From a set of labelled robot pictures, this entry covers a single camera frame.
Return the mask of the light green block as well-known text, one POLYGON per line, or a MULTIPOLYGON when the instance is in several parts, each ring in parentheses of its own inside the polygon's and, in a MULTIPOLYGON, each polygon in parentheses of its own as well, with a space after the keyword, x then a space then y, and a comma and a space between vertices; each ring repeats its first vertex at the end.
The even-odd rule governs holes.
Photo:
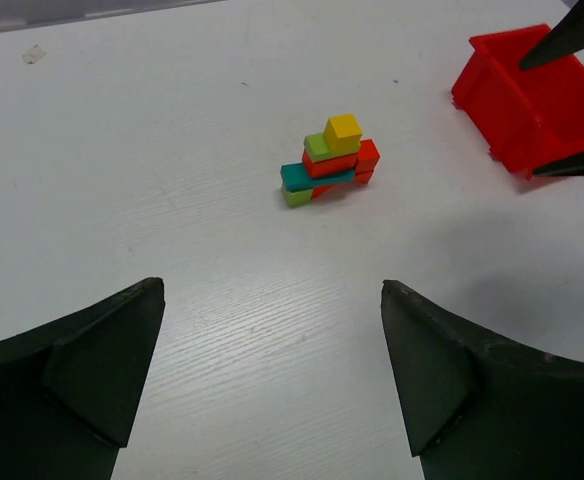
POLYGON ((333 157, 322 132, 307 135, 304 138, 304 149, 313 162, 322 162, 333 157))

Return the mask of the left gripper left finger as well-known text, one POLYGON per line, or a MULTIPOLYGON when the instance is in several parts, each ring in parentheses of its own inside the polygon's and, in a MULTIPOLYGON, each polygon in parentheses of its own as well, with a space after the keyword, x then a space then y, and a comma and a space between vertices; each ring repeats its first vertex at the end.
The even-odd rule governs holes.
POLYGON ((164 310, 151 277, 0 341, 0 479, 111 478, 164 310))

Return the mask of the yellow cube wood block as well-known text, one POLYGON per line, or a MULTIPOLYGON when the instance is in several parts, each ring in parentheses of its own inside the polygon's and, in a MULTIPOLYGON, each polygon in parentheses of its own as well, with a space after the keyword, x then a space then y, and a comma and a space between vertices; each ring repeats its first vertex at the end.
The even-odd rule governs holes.
POLYGON ((342 114, 330 117, 323 132, 325 142, 334 155, 348 155, 360 146, 363 131, 356 117, 342 114))

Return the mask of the red arch wood block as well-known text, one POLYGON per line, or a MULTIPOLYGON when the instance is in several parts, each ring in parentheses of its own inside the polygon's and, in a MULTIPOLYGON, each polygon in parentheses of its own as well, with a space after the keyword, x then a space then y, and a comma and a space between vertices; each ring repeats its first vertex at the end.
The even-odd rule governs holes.
POLYGON ((356 174, 354 179, 347 183, 317 187, 313 192, 311 202, 327 203, 342 200, 350 194, 365 189, 373 176, 374 171, 368 171, 356 174))

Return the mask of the green cube wood block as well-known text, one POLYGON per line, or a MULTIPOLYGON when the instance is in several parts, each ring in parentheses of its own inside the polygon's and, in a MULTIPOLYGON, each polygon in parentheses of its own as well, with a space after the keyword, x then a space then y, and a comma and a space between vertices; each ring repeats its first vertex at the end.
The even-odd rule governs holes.
POLYGON ((285 186, 282 186, 281 192, 286 205, 289 208, 297 208, 311 202, 313 198, 314 189, 309 188, 297 191, 290 191, 285 186))

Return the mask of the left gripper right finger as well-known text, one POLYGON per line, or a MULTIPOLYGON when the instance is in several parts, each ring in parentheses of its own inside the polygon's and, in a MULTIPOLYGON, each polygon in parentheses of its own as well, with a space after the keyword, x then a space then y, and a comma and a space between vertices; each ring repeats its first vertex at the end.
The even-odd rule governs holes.
POLYGON ((526 346, 388 280, 381 318, 428 479, 584 479, 584 362, 526 346))

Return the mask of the small red cube block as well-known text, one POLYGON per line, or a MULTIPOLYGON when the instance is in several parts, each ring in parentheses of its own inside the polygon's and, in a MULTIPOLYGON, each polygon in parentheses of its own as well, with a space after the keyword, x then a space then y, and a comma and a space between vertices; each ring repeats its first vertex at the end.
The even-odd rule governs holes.
POLYGON ((378 161, 380 153, 372 139, 364 139, 357 154, 355 172, 357 175, 372 172, 378 161))

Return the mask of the white tape scrap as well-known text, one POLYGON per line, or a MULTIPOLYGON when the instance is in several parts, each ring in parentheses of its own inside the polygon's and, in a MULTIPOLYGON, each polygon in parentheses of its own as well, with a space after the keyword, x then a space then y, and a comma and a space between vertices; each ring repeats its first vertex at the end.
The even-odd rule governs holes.
POLYGON ((33 65, 39 62, 46 55, 46 51, 39 45, 29 48, 23 55, 22 61, 26 65, 33 65))

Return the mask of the red plastic bin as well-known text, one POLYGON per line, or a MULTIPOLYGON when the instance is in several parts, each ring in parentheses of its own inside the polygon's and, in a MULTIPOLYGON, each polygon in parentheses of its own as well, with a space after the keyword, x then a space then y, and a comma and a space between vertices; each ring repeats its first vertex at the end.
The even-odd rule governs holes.
POLYGON ((474 52, 452 87, 453 103, 487 141, 490 156, 527 177, 584 151, 584 65, 570 55, 519 69, 549 32, 538 24, 471 37, 474 52))

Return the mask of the teal long wood block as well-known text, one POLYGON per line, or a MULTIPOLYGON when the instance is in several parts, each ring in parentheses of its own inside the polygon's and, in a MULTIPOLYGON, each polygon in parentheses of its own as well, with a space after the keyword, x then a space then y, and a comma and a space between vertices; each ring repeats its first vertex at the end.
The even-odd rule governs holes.
POLYGON ((355 178, 355 171, 353 169, 345 169, 314 178, 310 176, 302 163, 294 163, 282 165, 280 175, 283 187, 290 192, 296 192, 321 186, 348 183, 355 178))

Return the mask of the red rectangular wood block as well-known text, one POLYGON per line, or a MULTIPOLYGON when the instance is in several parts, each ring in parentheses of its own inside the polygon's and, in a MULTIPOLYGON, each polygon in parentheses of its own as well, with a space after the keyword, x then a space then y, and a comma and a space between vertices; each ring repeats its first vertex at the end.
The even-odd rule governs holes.
POLYGON ((319 178, 351 170, 355 167, 356 160, 356 153, 330 158, 322 162, 313 162, 305 150, 302 155, 302 164, 311 178, 319 178))

